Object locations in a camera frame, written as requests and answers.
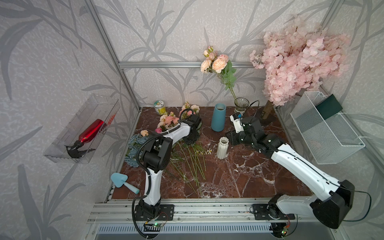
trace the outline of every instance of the small trowel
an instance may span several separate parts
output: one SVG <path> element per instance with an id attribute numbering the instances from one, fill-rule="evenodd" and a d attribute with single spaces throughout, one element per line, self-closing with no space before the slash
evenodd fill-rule
<path id="1" fill-rule="evenodd" d="M 124 184 L 129 190 L 131 190 L 135 194 L 138 194 L 140 190 L 135 186 L 125 182 L 127 179 L 128 179 L 128 176 L 125 174 L 115 172 L 111 175 L 111 180 L 116 187 L 121 187 Z"/>

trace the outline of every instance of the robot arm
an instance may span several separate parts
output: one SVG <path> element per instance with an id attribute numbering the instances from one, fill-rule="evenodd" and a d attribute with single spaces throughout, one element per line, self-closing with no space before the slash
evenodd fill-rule
<path id="1" fill-rule="evenodd" d="M 230 119 L 235 130 L 227 132 L 226 136 L 232 145 L 252 146 L 289 170 L 314 193 L 310 197 L 276 195 L 269 203 L 271 215 L 280 211 L 315 216 L 327 227 L 338 228 L 352 207 L 354 185 L 347 180 L 340 182 L 321 171 L 275 134 L 266 135 L 257 118 L 232 115 Z"/>
<path id="2" fill-rule="evenodd" d="M 186 144 L 192 144 L 199 138 L 197 128 L 201 118 L 197 115 L 191 115 L 188 119 L 182 120 L 180 126 L 168 130 L 167 135 L 155 138 L 148 142 L 141 156 L 141 161 L 150 175 L 146 172 L 145 193 L 149 193 L 139 201 L 135 212 L 143 219 L 150 220 L 159 216 L 160 213 L 160 184 L 163 170 L 167 167 L 172 151 L 172 145 L 183 139 Z"/>

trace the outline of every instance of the yellow jar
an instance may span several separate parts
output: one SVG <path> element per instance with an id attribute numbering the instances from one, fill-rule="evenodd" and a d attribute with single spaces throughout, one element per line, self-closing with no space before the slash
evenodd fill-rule
<path id="1" fill-rule="evenodd" d="M 166 113 L 166 107 L 164 106 L 164 101 L 163 100 L 157 100 L 154 104 L 153 107 L 155 108 L 156 112 L 158 115 L 163 115 Z"/>

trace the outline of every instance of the leaf-patterned wall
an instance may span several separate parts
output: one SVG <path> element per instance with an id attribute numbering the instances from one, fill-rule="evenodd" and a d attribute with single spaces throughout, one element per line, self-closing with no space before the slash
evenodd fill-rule
<path id="1" fill-rule="evenodd" d="M 119 61 L 202 61 L 207 45 L 232 61 L 249 61 L 262 51 L 266 31 L 280 31 L 294 14 L 321 22 L 331 0 L 95 0 Z M 125 69 L 142 106 L 162 99 L 167 106 L 189 101 L 201 106 L 234 106 L 214 75 L 199 69 Z M 237 96 L 266 103 L 264 70 L 238 70 Z"/>
<path id="2" fill-rule="evenodd" d="M 137 111 L 83 1 L 0 1 L 0 238 L 79 239 Z M 121 107 L 89 164 L 44 150 L 91 93 Z"/>
<path id="3" fill-rule="evenodd" d="M 329 31 L 351 36 L 346 62 L 349 71 L 339 78 L 324 79 L 324 88 L 336 96 L 364 135 L 384 153 L 384 0 L 345 0 Z M 312 155 L 295 126 L 290 113 L 299 97 L 279 109 L 296 149 L 302 156 Z M 364 150 L 338 164 L 317 165 L 339 180 L 347 179 L 356 190 L 372 195 L 372 209 L 361 222 L 343 222 L 351 240 L 378 240 L 384 234 L 384 176 Z M 360 219 L 369 206 L 365 194 L 356 193 L 353 208 L 346 219 Z"/>

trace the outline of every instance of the mesh basket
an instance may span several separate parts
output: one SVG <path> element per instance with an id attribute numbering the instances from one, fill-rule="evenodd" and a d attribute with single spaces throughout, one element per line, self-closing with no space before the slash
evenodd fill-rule
<path id="1" fill-rule="evenodd" d="M 365 147 L 342 114 L 324 120 L 316 109 L 326 96 L 305 92 L 291 112 L 295 124 L 318 164 L 335 164 Z"/>

